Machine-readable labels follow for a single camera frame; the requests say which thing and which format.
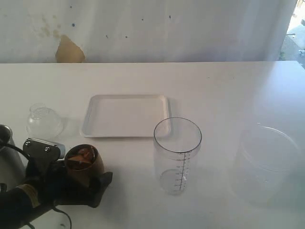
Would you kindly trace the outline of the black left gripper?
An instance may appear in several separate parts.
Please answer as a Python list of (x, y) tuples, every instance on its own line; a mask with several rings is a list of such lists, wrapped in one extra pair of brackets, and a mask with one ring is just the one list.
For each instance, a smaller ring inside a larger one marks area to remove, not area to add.
[(97, 208), (107, 187), (112, 182), (112, 172), (90, 178), (69, 171), (63, 161), (52, 162), (43, 174), (31, 159), (26, 167), (26, 182), (38, 187), (39, 200), (55, 205), (85, 205)]

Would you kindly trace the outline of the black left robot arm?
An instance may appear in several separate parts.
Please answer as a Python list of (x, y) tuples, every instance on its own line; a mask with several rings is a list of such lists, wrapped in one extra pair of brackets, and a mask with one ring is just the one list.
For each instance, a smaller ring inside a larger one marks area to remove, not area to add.
[(90, 178), (84, 187), (68, 175), (63, 161), (52, 162), (42, 177), (29, 163), (23, 184), (0, 195), (0, 227), (19, 229), (50, 210), (59, 212), (58, 205), (99, 206), (102, 196), (112, 182), (112, 172)]

